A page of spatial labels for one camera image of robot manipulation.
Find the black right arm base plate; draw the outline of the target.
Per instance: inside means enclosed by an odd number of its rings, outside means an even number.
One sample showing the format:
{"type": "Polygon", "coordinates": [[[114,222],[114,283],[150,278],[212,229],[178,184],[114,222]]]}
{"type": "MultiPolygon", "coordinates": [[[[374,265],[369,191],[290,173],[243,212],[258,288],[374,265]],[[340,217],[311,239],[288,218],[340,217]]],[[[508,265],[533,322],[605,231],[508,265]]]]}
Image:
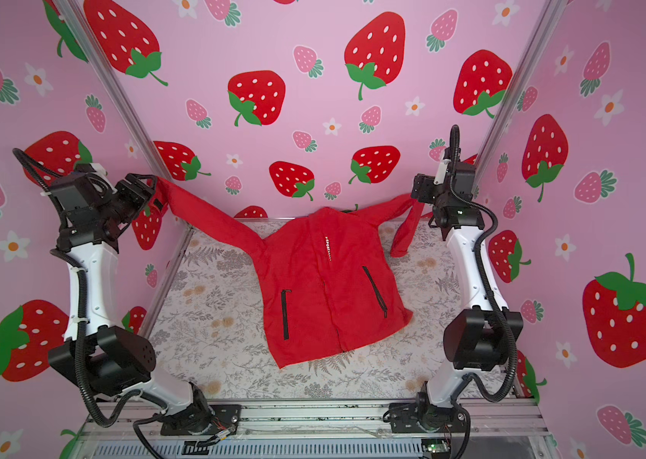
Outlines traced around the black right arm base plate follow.
{"type": "Polygon", "coordinates": [[[428,404],[393,403],[382,415],[394,433],[466,433],[468,417],[458,409],[428,404]]]}

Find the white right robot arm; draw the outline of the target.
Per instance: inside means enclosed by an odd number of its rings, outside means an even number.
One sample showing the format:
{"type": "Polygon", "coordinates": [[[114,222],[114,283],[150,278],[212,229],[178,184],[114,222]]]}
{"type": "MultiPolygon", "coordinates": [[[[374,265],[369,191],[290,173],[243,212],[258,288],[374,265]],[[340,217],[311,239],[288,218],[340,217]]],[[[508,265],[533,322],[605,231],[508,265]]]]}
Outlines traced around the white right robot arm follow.
{"type": "Polygon", "coordinates": [[[499,403],[516,379],[523,319],[508,310],[487,266],[485,239],[497,229],[498,219],[472,201],[474,174],[471,164],[443,159],[435,176],[418,175],[412,189],[414,197],[433,208],[432,226],[441,231],[458,264],[464,301],[443,330],[446,362],[418,395],[416,419],[425,431],[466,420],[458,399],[470,384],[489,403],[499,403]]]}

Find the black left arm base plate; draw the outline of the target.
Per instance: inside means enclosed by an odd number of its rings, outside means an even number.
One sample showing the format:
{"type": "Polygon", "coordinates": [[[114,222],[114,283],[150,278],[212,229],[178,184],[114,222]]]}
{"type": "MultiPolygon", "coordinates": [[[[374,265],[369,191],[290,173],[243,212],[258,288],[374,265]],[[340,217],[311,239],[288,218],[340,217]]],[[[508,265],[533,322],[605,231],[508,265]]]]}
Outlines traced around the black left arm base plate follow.
{"type": "Polygon", "coordinates": [[[212,436],[220,432],[234,435],[241,420],[242,405],[211,405],[210,412],[200,409],[185,410],[162,421],[161,436],[177,437],[188,435],[212,436]]]}

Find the red zip-up jacket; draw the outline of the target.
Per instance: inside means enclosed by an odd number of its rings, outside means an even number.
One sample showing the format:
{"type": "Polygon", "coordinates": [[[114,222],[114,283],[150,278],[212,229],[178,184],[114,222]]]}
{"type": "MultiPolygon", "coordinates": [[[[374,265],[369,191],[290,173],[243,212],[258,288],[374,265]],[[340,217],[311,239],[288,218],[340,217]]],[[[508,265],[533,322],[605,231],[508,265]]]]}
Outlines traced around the red zip-up jacket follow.
{"type": "Polygon", "coordinates": [[[407,254],[424,212],[409,195],[350,213],[321,208],[263,238],[166,180],[158,192],[175,216],[252,259],[278,367],[356,350],[409,325],[388,264],[407,254]]]}

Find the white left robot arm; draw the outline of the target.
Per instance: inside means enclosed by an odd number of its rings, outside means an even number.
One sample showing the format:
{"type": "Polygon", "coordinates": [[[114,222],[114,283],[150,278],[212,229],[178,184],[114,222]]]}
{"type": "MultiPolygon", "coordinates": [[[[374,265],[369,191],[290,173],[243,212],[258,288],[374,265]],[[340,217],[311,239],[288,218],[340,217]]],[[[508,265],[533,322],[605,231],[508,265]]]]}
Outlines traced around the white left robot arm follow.
{"type": "Polygon", "coordinates": [[[64,342],[49,364],[78,388],[92,420],[110,428],[133,398],[158,407],[154,421],[170,430],[202,433],[215,413],[202,390],[156,363],[152,344],[113,318],[118,240],[150,205],[159,179],[129,174],[116,185],[99,164],[81,164],[45,191],[58,212],[52,256],[70,273],[71,301],[64,342]]]}

